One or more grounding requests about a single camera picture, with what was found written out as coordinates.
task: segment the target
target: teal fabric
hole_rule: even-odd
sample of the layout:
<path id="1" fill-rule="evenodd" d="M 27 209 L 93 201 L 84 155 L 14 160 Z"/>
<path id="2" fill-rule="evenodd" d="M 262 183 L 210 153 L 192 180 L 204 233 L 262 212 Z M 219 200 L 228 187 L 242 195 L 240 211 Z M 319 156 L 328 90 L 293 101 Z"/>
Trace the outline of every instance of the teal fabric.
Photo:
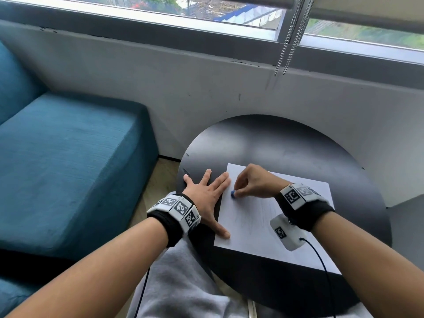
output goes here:
<path id="1" fill-rule="evenodd" d="M 0 248 L 72 260 L 125 230 L 158 155 L 145 106 L 52 92 L 0 147 Z"/>
<path id="2" fill-rule="evenodd" d="M 0 43 L 0 125 L 47 91 Z"/>
<path id="3" fill-rule="evenodd" d="M 0 278 L 0 318 L 5 317 L 39 288 L 40 286 Z"/>

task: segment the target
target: blue roof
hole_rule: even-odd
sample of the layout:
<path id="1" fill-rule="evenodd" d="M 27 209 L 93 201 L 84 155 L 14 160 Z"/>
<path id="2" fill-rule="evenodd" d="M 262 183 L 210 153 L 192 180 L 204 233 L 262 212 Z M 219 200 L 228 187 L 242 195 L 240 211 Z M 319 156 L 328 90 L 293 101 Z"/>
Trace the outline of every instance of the blue roof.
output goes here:
<path id="1" fill-rule="evenodd" d="M 257 7 L 258 7 L 258 6 L 257 6 L 257 5 L 255 5 L 255 4 L 248 4 L 248 5 L 245 5 L 244 7 L 240 8 L 240 9 L 237 9 L 237 10 L 235 10 L 235 11 L 232 11 L 232 12 L 230 12 L 230 13 L 227 13 L 227 14 L 223 15 L 223 16 L 219 16 L 219 17 L 216 17 L 216 18 L 213 18 L 213 19 L 214 19 L 215 21 L 224 21 L 224 20 L 228 20 L 228 19 L 232 18 L 233 16 L 240 15 L 240 14 L 242 14 L 243 12 L 247 12 L 247 11 L 252 10 L 252 9 L 255 9 L 255 8 L 257 8 Z"/>

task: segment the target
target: person's left hand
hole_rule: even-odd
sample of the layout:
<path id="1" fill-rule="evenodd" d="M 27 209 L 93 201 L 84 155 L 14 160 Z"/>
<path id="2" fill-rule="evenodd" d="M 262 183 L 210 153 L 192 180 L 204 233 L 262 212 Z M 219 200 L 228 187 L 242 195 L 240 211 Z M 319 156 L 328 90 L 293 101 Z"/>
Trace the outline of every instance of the person's left hand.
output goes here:
<path id="1" fill-rule="evenodd" d="M 229 239 L 230 232 L 215 220 L 213 210 L 221 194 L 230 185 L 231 179 L 229 174 L 225 172 L 208 186 L 211 173 L 212 171 L 210 169 L 206 170 L 199 184 L 194 184 L 190 176 L 185 174 L 183 178 L 187 183 L 187 187 L 183 193 L 193 200 L 202 217 L 201 223 L 209 226 L 220 237 Z"/>

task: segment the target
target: blue sofa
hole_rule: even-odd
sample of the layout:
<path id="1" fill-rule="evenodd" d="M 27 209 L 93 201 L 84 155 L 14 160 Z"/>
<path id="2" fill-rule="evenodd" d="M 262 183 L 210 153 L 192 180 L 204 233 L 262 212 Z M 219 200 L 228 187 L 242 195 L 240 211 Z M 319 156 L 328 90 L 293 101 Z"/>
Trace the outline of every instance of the blue sofa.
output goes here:
<path id="1" fill-rule="evenodd" d="M 0 317 L 52 278 L 17 263 L 59 273 L 126 229 L 157 157 L 145 106 L 49 91 L 0 44 Z"/>

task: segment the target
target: black wire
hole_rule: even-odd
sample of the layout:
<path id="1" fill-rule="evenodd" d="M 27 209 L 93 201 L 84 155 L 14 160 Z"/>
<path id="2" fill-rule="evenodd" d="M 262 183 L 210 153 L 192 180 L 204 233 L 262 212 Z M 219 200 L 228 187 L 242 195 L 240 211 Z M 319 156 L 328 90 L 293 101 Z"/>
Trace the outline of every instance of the black wire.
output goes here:
<path id="1" fill-rule="evenodd" d="M 146 279 L 144 280 L 143 290 L 141 291 L 140 300 L 138 301 L 137 310 L 135 311 L 134 318 L 137 318 L 138 310 L 140 309 L 141 299 L 143 299 L 144 290 L 146 289 L 147 278 L 149 277 L 150 268 L 147 270 Z"/>
<path id="2" fill-rule="evenodd" d="M 300 238 L 299 240 L 302 240 L 302 241 L 307 242 L 311 246 L 311 248 L 314 249 L 315 253 L 317 254 L 318 258 L 321 261 L 322 266 L 324 267 L 325 274 L 326 274 L 327 281 L 328 281 L 328 287 L 330 289 L 330 299 L 331 299 L 331 306 L 333 307 L 333 317 L 336 318 L 336 308 L 334 306 L 333 289 L 331 288 L 330 276 L 329 276 L 329 274 L 327 272 L 327 268 L 325 267 L 324 262 L 322 261 L 321 257 L 319 256 L 318 251 L 316 251 L 316 249 L 314 248 L 314 246 L 308 240 L 306 240 L 304 238 Z"/>

